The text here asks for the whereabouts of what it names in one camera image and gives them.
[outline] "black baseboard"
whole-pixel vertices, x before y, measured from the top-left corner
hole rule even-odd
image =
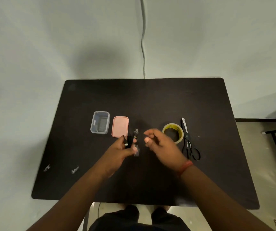
[[[236,118],[236,122],[276,122],[276,118]]]

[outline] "scissors blade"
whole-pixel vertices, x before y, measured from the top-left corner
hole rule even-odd
[[[181,119],[182,119],[183,125],[185,127],[185,131],[186,131],[186,133],[188,133],[185,118],[181,118]]]

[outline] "person's leg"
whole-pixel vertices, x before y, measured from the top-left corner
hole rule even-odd
[[[158,228],[172,231],[172,230],[180,230],[180,231],[189,231],[190,229],[184,223],[184,221],[173,214],[169,214],[163,207],[158,207],[151,215],[152,217],[152,225]]]
[[[124,210],[102,215],[94,221],[89,231],[102,231],[109,229],[122,230],[123,228],[130,227],[137,223],[138,219],[138,208],[134,205],[127,205]]]

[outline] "forearm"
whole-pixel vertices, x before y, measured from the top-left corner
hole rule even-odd
[[[188,167],[181,178],[213,231],[272,231],[197,167]]]
[[[77,230],[104,179],[94,167],[91,168],[28,230]]]

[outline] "person's right hand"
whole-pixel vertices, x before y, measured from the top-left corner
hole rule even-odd
[[[158,129],[150,129],[144,132],[145,146],[155,152],[158,159],[168,168],[179,171],[187,161],[173,140]]]

